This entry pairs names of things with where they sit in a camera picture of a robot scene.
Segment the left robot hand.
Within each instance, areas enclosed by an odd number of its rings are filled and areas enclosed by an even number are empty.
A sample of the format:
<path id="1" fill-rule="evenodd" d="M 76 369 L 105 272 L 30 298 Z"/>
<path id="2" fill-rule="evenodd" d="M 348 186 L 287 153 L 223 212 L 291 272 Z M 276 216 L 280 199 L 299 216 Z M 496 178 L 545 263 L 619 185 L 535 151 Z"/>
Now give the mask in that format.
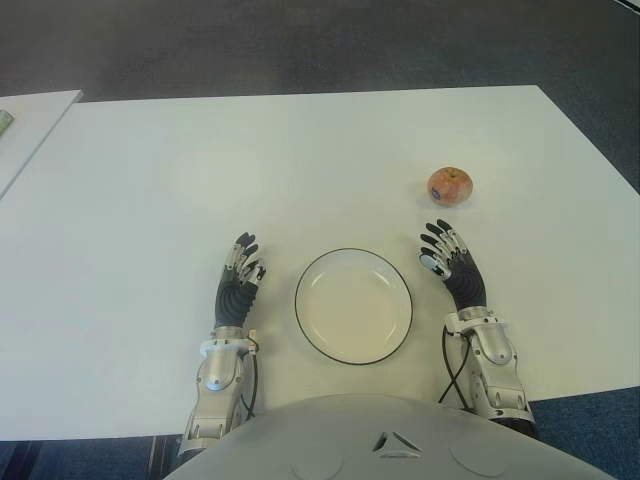
<path id="1" fill-rule="evenodd" d="M 258 248 L 255 235 L 244 232 L 228 252 L 216 292 L 215 328 L 244 326 L 267 272 L 266 264 L 253 258 Z"/>

